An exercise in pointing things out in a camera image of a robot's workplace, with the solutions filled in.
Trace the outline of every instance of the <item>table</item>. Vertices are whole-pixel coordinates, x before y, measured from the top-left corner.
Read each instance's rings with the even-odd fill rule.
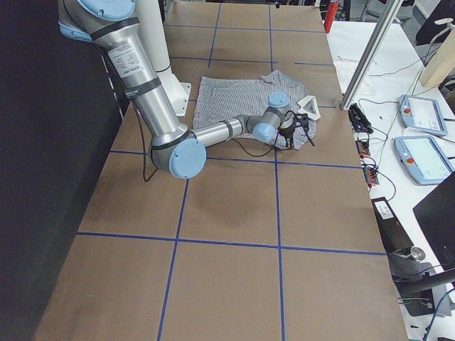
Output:
[[[330,45],[332,56],[334,58],[341,57],[349,60],[360,60],[374,27],[374,23],[334,22],[331,32],[328,34],[328,43]],[[417,60],[419,60],[419,58],[400,25],[392,24],[378,51],[378,54],[375,56],[374,61],[370,66],[370,74],[381,75],[386,72],[394,72]],[[372,77],[375,94],[369,96],[358,94],[355,98],[356,102],[358,102],[361,98],[370,99],[375,102],[397,101],[398,97],[406,93],[406,91],[410,88],[414,77],[421,70],[421,67],[422,63],[418,62],[395,75]],[[420,92],[426,90],[427,88],[422,87],[418,83],[415,88],[415,94],[419,94]],[[441,107],[445,118],[454,117],[449,106],[437,88],[425,92],[422,96],[438,100],[439,106]],[[433,265],[439,264],[421,229],[419,228],[412,211],[412,208],[436,186],[417,186],[412,182],[395,155],[391,139],[392,137],[401,135],[414,136],[424,134],[419,131],[404,129],[399,117],[394,121],[398,108],[397,104],[373,104],[366,101],[360,101],[360,104],[363,107],[367,118],[375,128],[382,131],[388,131],[393,123],[390,130],[390,137],[385,145],[380,141],[378,141],[378,143],[372,141],[370,151],[372,153],[372,157],[379,161],[381,150],[384,146],[382,160],[380,163],[380,171],[390,177],[397,186],[396,196],[390,201],[390,205],[408,233],[410,239],[415,245],[425,250],[425,253],[427,254],[425,261],[429,261]],[[454,141],[455,126],[453,126],[453,123],[447,122],[447,128],[449,130],[449,135],[446,137]],[[371,137],[380,139],[384,138],[384,136],[378,131],[372,134]],[[438,142],[447,156],[455,156],[455,145],[444,142],[440,139],[438,139]],[[389,198],[392,193],[392,185],[384,178],[380,178],[380,185],[372,188],[370,196],[371,198],[382,196]],[[435,270],[436,272],[441,272],[440,267],[435,268]],[[402,314],[409,337],[414,339],[422,338],[424,328],[429,324],[431,316],[426,315],[413,318],[407,313],[404,307],[402,307]],[[417,325],[419,326],[419,329],[411,328],[410,325]],[[438,335],[450,337],[452,339],[455,338],[455,316],[436,319],[432,332],[430,333],[429,340],[436,340]]]
[[[406,340],[319,10],[176,1],[165,33],[185,123],[202,76],[281,70],[318,97],[316,147],[231,141],[144,184],[128,112],[36,340]]]

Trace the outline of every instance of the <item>blue tape line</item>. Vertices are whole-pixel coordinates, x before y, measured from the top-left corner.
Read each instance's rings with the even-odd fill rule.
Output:
[[[220,59],[220,58],[213,58],[214,61],[220,62],[243,62],[243,63],[270,63],[268,60],[244,60],[244,59]]]
[[[139,151],[117,151],[111,150],[111,153],[118,154],[131,154],[131,155],[143,155]],[[220,158],[220,157],[207,157],[207,160],[214,161],[238,161],[238,162],[251,162],[251,163],[278,163],[279,165],[291,165],[291,166],[311,166],[311,167],[328,167],[328,168],[348,168],[348,169],[363,169],[362,166],[348,166],[348,165],[329,165],[325,163],[308,163],[308,162],[291,162],[291,161],[270,161],[270,160],[249,160],[247,158]]]
[[[247,60],[247,59],[222,59],[222,58],[197,58],[197,57],[169,57],[170,59],[189,59],[189,60],[204,60],[209,61],[219,61],[219,62],[240,62],[240,63],[270,63],[268,60]]]
[[[370,256],[387,256],[385,252],[375,251],[354,251],[354,250],[338,250],[338,249],[319,249],[313,247],[282,247],[283,250],[296,250],[296,251],[311,251],[311,252],[326,252],[333,254],[365,254]]]
[[[176,25],[173,23],[165,23],[164,27],[186,27],[186,28],[215,28],[215,26],[202,26],[202,25]]]
[[[273,72],[273,43],[272,43],[272,12],[269,6],[269,38],[270,38],[270,72]]]
[[[313,30],[278,30],[278,29],[275,29],[273,31],[278,31],[278,32],[300,32],[300,33],[325,33],[324,31],[313,31]]]
[[[111,237],[111,238],[127,238],[127,239],[146,239],[146,240],[159,240],[165,242],[174,242],[175,238],[167,237],[152,237],[152,236],[137,236],[134,234],[115,234],[115,233],[99,233],[99,232],[76,232],[78,236],[92,236],[92,237]]]
[[[218,15],[216,16],[215,31],[213,32],[212,48],[210,49],[210,57],[208,59],[208,68],[210,69],[210,64],[212,63],[213,47],[215,46],[216,31],[218,29],[218,21],[220,20],[221,13],[221,3],[218,7]]]
[[[294,63],[296,65],[318,65],[318,66],[333,66],[333,64],[324,64],[324,63]]]
[[[141,151],[115,151],[115,150],[111,149],[110,152],[115,153],[115,154],[144,155],[144,153],[142,153]]]
[[[284,288],[283,288],[283,260],[282,260],[282,227],[279,214],[279,178],[278,178],[278,156],[277,150],[274,150],[275,159],[275,196],[277,202],[277,235],[278,235],[278,271],[279,271],[279,303],[281,308],[282,320],[282,341],[286,340],[286,330],[284,324]]]
[[[171,57],[169,59],[190,59],[190,60],[210,60],[209,58],[198,58],[198,57]]]
[[[199,240],[199,239],[176,239],[169,237],[153,237],[153,236],[139,236],[135,234],[115,234],[115,233],[100,233],[100,232],[76,232],[79,236],[89,237],[107,237],[107,238],[126,238],[126,239],[145,239],[145,240],[156,240],[161,242],[182,242],[189,244],[212,244],[212,245],[226,245],[233,247],[257,247],[265,249],[278,249],[278,245],[267,245],[267,244],[250,244],[250,243],[236,243],[236,242],[219,242],[215,240]],[[281,246],[281,249],[294,250],[294,251],[312,251],[312,252],[330,252],[337,254],[367,254],[373,256],[386,256],[386,253],[375,252],[375,251],[352,251],[352,250],[340,250],[340,249],[322,249],[313,247],[289,247]]]
[[[230,247],[258,247],[262,249],[278,249],[277,245],[267,244],[250,244],[250,243],[235,243],[235,242],[217,242],[214,240],[199,240],[199,239],[179,239],[181,243],[192,243],[192,244],[211,244],[211,245],[226,245]]]
[[[239,162],[253,162],[253,163],[271,163],[274,164],[275,161],[268,161],[268,160],[248,160],[247,158],[215,158],[212,156],[207,157],[207,160],[214,160],[214,161],[239,161]]]
[[[181,229],[181,226],[182,226],[183,213],[185,212],[186,195],[188,194],[188,185],[189,185],[189,183],[190,183],[190,180],[187,179],[186,180],[186,184],[185,184],[185,190],[183,191],[183,199],[182,199],[182,206],[181,206],[181,210],[180,210],[180,217],[178,218],[176,240],[175,240],[175,242],[173,244],[171,266],[170,266],[170,269],[169,269],[168,282],[166,284],[166,292],[164,294],[163,309],[161,310],[161,319],[159,321],[158,336],[156,337],[157,341],[161,340],[161,333],[163,332],[164,317],[165,317],[165,314],[166,314],[166,306],[167,306],[167,303],[168,303],[169,289],[171,287],[171,281],[172,281],[173,265],[174,265],[174,263],[176,261],[178,237],[180,236],[180,229]]]
[[[176,24],[164,24],[164,27],[186,27],[186,28],[215,28],[215,26],[200,26],[200,25],[176,25]],[[269,31],[269,28],[249,28],[249,27],[225,27],[218,26],[221,30],[244,30],[244,31]],[[284,29],[272,29],[272,31],[278,32],[300,32],[300,33],[325,33],[324,31],[313,31],[313,30],[284,30]]]

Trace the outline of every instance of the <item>metal pole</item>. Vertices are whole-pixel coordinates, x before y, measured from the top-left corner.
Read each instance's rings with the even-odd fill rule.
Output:
[[[447,270],[430,277],[425,277],[415,282],[405,283],[398,287],[401,296],[410,297],[413,293],[434,288],[442,284],[455,281],[455,269]]]
[[[370,41],[368,41],[365,51],[363,51],[362,58],[358,62],[357,69],[355,69],[354,76],[348,85],[348,89],[341,101],[341,109],[347,110],[350,103],[353,101],[358,88],[362,84],[363,78],[367,74],[370,68],[371,62],[378,51],[380,44],[384,40],[385,34],[387,33],[390,25],[392,24],[398,10],[400,9],[403,0],[388,0],[384,12],[379,18],[376,24],[375,30],[373,31]]]

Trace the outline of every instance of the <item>computer monitor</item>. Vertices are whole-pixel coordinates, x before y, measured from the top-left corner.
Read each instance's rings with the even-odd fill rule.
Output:
[[[424,262],[389,254],[392,276],[412,316],[434,312],[434,305],[446,293],[446,284],[455,285],[455,173],[452,173],[413,209],[419,226],[443,272]],[[451,315],[451,300],[446,299],[438,313]]]
[[[414,207],[428,244],[444,270],[455,267],[455,173]]]

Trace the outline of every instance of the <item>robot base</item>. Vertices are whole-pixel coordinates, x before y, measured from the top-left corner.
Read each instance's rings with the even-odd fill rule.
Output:
[[[188,106],[191,84],[179,82],[171,69],[158,72],[158,77],[177,116],[183,117]]]

